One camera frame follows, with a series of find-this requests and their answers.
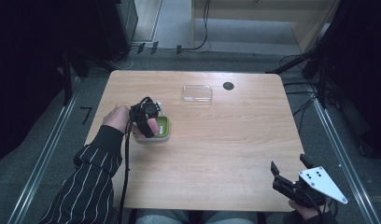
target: striped shirt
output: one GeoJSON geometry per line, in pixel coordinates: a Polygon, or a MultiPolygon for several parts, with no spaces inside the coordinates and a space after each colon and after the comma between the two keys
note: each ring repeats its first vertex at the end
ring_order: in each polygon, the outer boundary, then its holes
{"type": "Polygon", "coordinates": [[[112,176],[121,164],[123,133],[102,125],[94,140],[74,157],[68,178],[39,223],[111,223],[112,176]]]}

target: pants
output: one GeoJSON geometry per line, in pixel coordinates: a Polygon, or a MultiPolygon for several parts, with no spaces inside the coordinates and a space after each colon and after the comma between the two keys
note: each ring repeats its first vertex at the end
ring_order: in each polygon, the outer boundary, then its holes
{"type": "MultiPolygon", "coordinates": [[[[191,221],[190,214],[183,210],[140,209],[137,212],[136,224],[184,224],[191,221]]],[[[254,224],[257,223],[256,212],[215,212],[205,211],[200,222],[206,224],[254,224]]]]}

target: black circular hole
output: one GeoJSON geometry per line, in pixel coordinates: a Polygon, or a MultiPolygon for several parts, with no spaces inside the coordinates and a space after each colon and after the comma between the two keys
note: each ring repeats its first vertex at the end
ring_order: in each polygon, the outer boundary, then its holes
{"type": "Polygon", "coordinates": [[[223,89],[225,89],[227,91],[231,91],[231,90],[233,90],[233,88],[234,88],[234,85],[232,82],[223,83],[223,89]]]}

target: transparent lid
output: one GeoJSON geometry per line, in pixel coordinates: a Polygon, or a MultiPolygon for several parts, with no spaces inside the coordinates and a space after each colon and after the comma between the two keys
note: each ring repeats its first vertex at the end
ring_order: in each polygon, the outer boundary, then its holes
{"type": "Polygon", "coordinates": [[[207,85],[185,85],[182,88],[182,102],[190,105],[211,105],[212,91],[207,85]]]}

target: gray floor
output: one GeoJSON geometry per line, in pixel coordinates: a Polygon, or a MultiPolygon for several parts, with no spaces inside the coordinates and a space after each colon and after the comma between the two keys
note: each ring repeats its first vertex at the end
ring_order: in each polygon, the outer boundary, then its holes
{"type": "MultiPolygon", "coordinates": [[[[165,11],[164,6],[168,7],[167,3],[170,1],[176,2],[175,0],[164,0],[162,12],[165,11]]],[[[172,35],[174,39],[168,40],[162,34],[170,34],[170,32],[159,29],[159,27],[155,36],[155,38],[160,39],[159,47],[164,47],[164,41],[167,41],[167,44],[172,43],[172,45],[174,45],[175,43],[175,45],[182,44],[186,46],[187,38],[183,38],[184,36],[189,37],[186,35],[186,31],[184,31],[184,34],[182,32],[173,33],[180,36],[175,37],[175,35],[172,35]]],[[[290,34],[283,36],[288,36],[288,38],[285,37],[281,40],[282,43],[291,43],[291,41],[293,41],[293,37],[290,37],[290,34]]],[[[150,49],[145,49],[139,54],[134,51],[131,58],[117,62],[116,65],[122,68],[130,67],[132,70],[263,73],[277,68],[280,60],[284,56],[299,52],[295,49],[289,51],[275,49],[275,51],[272,50],[268,52],[225,52],[223,49],[212,50],[212,48],[214,48],[214,41],[211,42],[211,49],[207,52],[183,51],[180,54],[176,54],[173,50],[158,49],[155,54],[151,54],[150,49]]],[[[74,171],[72,157],[85,142],[92,123],[92,118],[109,78],[107,71],[92,63],[90,64],[90,69],[90,75],[81,80],[78,98],[63,128],[63,133],[58,140],[57,146],[54,148],[51,160],[35,192],[34,198],[29,205],[24,207],[26,213],[23,218],[23,223],[36,223],[38,221],[60,189],[62,180],[66,179],[74,171]],[[86,111],[80,109],[81,106],[92,107],[92,113],[85,124],[82,124],[82,122],[85,119],[86,111]]],[[[280,76],[284,83],[304,82],[300,72],[301,69],[299,67],[294,67],[280,76]]],[[[305,85],[288,85],[286,91],[308,91],[308,89],[305,85]]],[[[308,101],[310,95],[289,94],[288,98],[292,111],[295,111],[308,101]]],[[[60,111],[63,109],[63,100],[64,95],[60,93],[51,102],[47,111],[35,124],[35,127],[29,132],[25,141],[0,161],[0,223],[7,223],[9,220],[21,196],[21,191],[49,138],[49,133],[59,117],[60,111]]],[[[358,152],[358,145],[346,124],[343,114],[331,105],[328,106],[327,110],[331,115],[336,131],[341,136],[342,143],[346,147],[346,152],[360,176],[360,182],[366,188],[374,208],[381,219],[381,160],[370,160],[362,157],[358,152]]],[[[299,127],[301,121],[300,114],[295,116],[294,120],[299,127]]],[[[366,223],[359,203],[356,200],[357,197],[354,194],[354,190],[344,175],[342,166],[334,153],[329,137],[313,106],[307,108],[304,113],[300,137],[306,155],[312,159],[314,164],[322,165],[328,170],[333,180],[349,200],[347,205],[339,204],[339,212],[337,215],[339,223],[366,223]]],[[[268,223],[282,223],[283,216],[284,214],[282,213],[268,214],[268,223]]]]}

